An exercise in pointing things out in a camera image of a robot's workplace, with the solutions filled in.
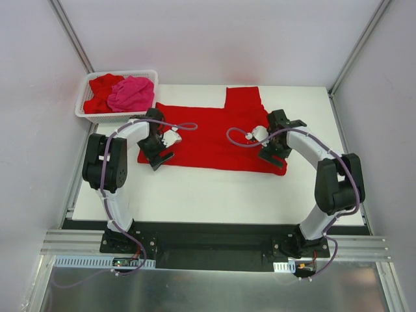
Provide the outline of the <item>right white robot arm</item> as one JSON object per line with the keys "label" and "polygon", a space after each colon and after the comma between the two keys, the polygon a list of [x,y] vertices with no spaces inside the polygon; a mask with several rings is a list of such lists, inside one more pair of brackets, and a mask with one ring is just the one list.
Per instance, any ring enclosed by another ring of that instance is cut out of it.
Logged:
{"label": "right white robot arm", "polygon": [[262,145],[259,157],[283,166],[291,151],[298,152],[315,170],[315,206],[292,235],[279,244],[282,254],[301,258],[319,246],[335,221],[352,215],[365,199],[361,161],[355,153],[340,154],[319,140],[301,120],[290,121],[284,110],[267,116],[268,127],[257,126],[253,138]]}

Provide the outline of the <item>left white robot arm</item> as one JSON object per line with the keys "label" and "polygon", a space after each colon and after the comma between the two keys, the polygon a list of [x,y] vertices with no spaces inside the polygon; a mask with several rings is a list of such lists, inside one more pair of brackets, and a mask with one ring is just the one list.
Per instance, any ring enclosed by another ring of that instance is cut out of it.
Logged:
{"label": "left white robot arm", "polygon": [[133,231],[133,217],[128,211],[128,198],[124,185],[128,173],[128,150],[138,146],[156,171],[174,154],[165,151],[181,141],[175,131],[162,132],[164,114],[150,108],[144,115],[136,115],[116,128],[110,135],[93,133],[88,138],[83,180],[88,182],[99,196],[107,215],[106,240],[125,253],[132,252],[138,243]]}

